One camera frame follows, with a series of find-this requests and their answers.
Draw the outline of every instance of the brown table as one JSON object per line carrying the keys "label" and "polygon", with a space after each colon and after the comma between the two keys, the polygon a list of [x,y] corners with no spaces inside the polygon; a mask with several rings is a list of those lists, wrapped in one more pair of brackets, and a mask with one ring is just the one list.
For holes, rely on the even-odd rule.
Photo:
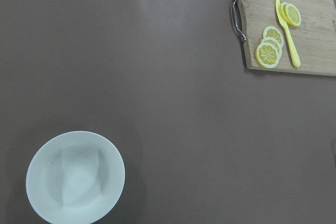
{"label": "brown table", "polygon": [[0,0],[0,223],[46,223],[29,162],[86,130],[125,162],[97,223],[334,224],[336,79],[246,69],[231,3]]}

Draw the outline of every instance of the white bowl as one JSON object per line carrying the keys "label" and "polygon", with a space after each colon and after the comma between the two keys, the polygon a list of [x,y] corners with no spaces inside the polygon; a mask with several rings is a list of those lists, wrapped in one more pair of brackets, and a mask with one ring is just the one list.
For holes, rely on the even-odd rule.
{"label": "white bowl", "polygon": [[53,224],[90,224],[117,203],[125,169],[117,148],[86,131],[56,136],[35,154],[26,190],[33,209]]}

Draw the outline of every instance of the lemon slice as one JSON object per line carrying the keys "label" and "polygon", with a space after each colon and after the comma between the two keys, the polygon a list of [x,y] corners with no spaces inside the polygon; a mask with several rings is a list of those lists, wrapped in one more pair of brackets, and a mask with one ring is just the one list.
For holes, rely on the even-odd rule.
{"label": "lemon slice", "polygon": [[287,23],[289,23],[289,20],[288,20],[287,16],[285,15],[285,12],[284,12],[285,5],[287,5],[287,2],[282,2],[281,3],[280,8],[279,8],[279,12],[280,12],[280,15],[284,18],[284,20]]}
{"label": "lemon slice", "polygon": [[295,5],[287,4],[284,6],[283,11],[288,19],[288,23],[292,26],[301,25],[301,14]]}
{"label": "lemon slice", "polygon": [[280,60],[278,50],[273,44],[262,42],[256,49],[257,62],[264,68],[275,68]]}
{"label": "lemon slice", "polygon": [[260,43],[263,43],[263,42],[268,42],[268,43],[271,43],[273,46],[275,46],[276,49],[278,50],[279,57],[281,58],[282,47],[281,47],[280,43],[276,39],[274,39],[272,37],[266,37],[266,38],[263,38]]}
{"label": "lemon slice", "polygon": [[279,42],[281,48],[283,47],[284,37],[282,36],[282,33],[279,31],[279,29],[274,26],[266,27],[262,32],[262,37],[272,37]]}

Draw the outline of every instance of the cutting board handle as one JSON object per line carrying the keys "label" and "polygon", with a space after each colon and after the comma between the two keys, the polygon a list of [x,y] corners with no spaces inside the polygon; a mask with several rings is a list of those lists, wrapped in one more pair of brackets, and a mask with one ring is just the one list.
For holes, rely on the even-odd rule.
{"label": "cutting board handle", "polygon": [[241,31],[241,29],[238,27],[238,14],[236,12],[236,4],[238,3],[238,0],[234,0],[233,3],[232,3],[232,8],[231,8],[231,13],[232,13],[232,21],[233,21],[233,25],[235,27],[235,29],[237,30],[238,32],[238,35],[240,37],[240,40],[242,42],[245,42],[247,40],[247,36]]}

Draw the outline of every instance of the cutting board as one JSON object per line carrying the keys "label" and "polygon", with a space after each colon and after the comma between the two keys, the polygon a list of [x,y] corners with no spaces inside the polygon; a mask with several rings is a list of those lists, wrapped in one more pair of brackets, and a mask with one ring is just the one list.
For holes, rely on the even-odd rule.
{"label": "cutting board", "polygon": [[285,38],[275,12],[275,0],[239,0],[241,26],[247,35],[243,43],[248,69],[321,74],[336,76],[336,9],[333,0],[280,0],[294,4],[301,13],[301,26],[289,26],[301,66],[291,64],[286,43],[282,49],[279,65],[273,69],[263,68],[255,58],[255,50],[262,39],[263,29],[277,27]]}

